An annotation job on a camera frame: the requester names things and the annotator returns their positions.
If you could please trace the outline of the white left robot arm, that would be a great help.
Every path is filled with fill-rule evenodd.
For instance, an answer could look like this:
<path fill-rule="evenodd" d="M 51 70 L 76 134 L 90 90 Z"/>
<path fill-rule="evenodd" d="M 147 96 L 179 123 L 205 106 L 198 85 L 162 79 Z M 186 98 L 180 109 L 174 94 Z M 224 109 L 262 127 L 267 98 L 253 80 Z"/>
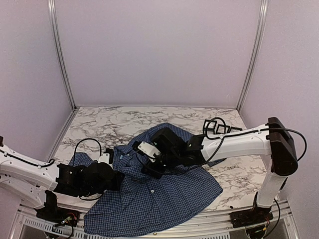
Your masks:
<path fill-rule="evenodd" d="M 51 221 L 63 217 L 55 205 L 56 195 L 63 194 L 90 200 L 107 190 L 118 191 L 124 175 L 113 169 L 113 153 L 102 154 L 88 166 L 45 163 L 20 154 L 3 143 L 0 145 L 0 183 L 19 195 L 29 206 L 42 209 Z"/>

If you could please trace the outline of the blue checked button shirt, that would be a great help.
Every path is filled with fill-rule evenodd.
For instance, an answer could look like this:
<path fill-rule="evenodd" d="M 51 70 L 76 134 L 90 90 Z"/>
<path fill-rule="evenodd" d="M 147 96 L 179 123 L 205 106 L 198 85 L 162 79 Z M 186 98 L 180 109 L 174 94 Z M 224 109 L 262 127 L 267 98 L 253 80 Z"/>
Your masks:
<path fill-rule="evenodd" d="M 143 174 L 147 159 L 136 155 L 132 146 L 115 146 L 113 169 L 125 177 L 119 191 L 106 191 L 86 213 L 85 233 L 138 237 L 167 230 L 202 212 L 222 193 L 202 167 L 160 179 Z"/>

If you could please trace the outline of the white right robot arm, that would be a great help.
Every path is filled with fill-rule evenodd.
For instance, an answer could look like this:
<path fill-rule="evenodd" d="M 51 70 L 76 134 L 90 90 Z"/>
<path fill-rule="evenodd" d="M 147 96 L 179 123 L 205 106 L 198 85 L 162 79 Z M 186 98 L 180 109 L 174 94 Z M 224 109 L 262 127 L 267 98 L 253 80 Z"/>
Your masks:
<path fill-rule="evenodd" d="M 257 192 L 255 206 L 247 212 L 247 219 L 257 223 L 266 215 L 266 209 L 271 207 L 286 179 L 298 168 L 291 133 L 292 130 L 285 128 L 276 117 L 255 128 L 214 136 L 210 136 L 205 128 L 203 134 L 194 135 L 188 141 L 165 127 L 156 132 L 149 143 L 138 143 L 137 152 L 148 157 L 144 169 L 152 177 L 161 177 L 178 166 L 193 170 L 225 158 L 270 156 L 270 168 Z"/>

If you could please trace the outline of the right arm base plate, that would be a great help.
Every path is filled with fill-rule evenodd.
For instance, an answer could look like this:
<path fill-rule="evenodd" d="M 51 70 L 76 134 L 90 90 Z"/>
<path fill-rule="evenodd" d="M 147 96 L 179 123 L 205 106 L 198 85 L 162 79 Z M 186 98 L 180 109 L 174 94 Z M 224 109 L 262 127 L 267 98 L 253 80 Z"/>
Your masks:
<path fill-rule="evenodd" d="M 230 213 L 231 224 L 233 228 L 239 228 L 270 221 L 274 218 L 271 209 L 259 207 L 255 198 L 252 208 Z"/>

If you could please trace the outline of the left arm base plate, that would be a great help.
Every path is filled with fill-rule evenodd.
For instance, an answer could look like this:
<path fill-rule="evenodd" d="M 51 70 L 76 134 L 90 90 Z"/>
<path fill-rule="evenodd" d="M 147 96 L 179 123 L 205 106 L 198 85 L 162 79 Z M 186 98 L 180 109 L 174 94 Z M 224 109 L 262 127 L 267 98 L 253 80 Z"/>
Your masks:
<path fill-rule="evenodd" d="M 40 209 L 35 209 L 36 216 L 59 225 L 66 223 L 68 218 L 72 226 L 76 226 L 79 220 L 80 212 L 68 208 L 62 208 L 57 205 L 57 196 L 45 190 L 45 202 Z"/>

